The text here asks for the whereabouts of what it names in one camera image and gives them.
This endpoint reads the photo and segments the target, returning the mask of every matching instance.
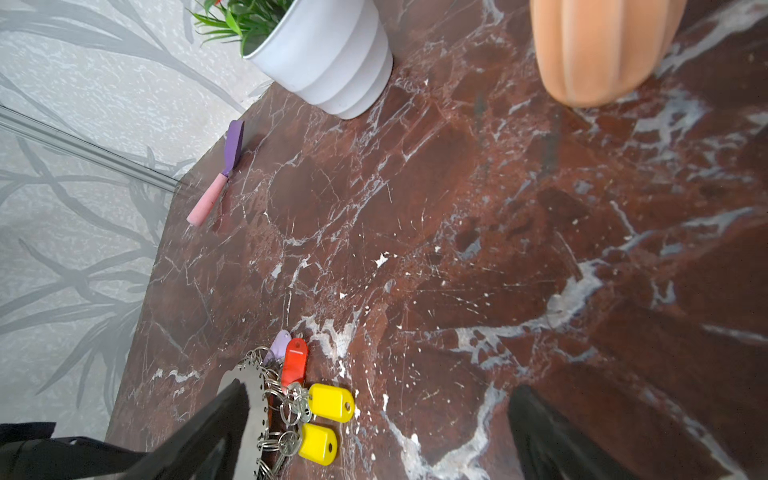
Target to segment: black object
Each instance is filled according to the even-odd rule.
[[[51,439],[52,423],[0,425],[0,478],[70,480],[125,472],[126,480],[231,480],[248,420],[245,386],[234,380],[154,452],[86,437]]]
[[[635,480],[527,385],[512,390],[509,426],[526,480]]]

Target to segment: floral wallpaper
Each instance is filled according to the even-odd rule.
[[[270,84],[194,0],[1,0],[0,104],[181,176]],[[106,433],[171,194],[0,130],[0,422]]]

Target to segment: orange ribbed object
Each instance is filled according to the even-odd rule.
[[[686,0],[531,0],[544,86],[572,107],[634,90],[659,64]]]

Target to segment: red marble table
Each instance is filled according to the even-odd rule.
[[[223,142],[184,178],[108,441],[153,449],[286,328],[359,409],[287,478],[520,478],[522,383],[643,478],[765,478],[766,2],[691,0],[594,109],[547,96],[525,0],[376,4],[396,67],[368,112],[274,85],[201,228]]]

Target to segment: gray molding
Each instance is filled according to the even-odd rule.
[[[169,192],[173,192],[178,185],[178,180],[130,161],[104,148],[97,147],[57,128],[50,127],[3,105],[0,105],[0,127],[19,137],[36,141],[62,153],[99,164],[102,167],[120,172]]]

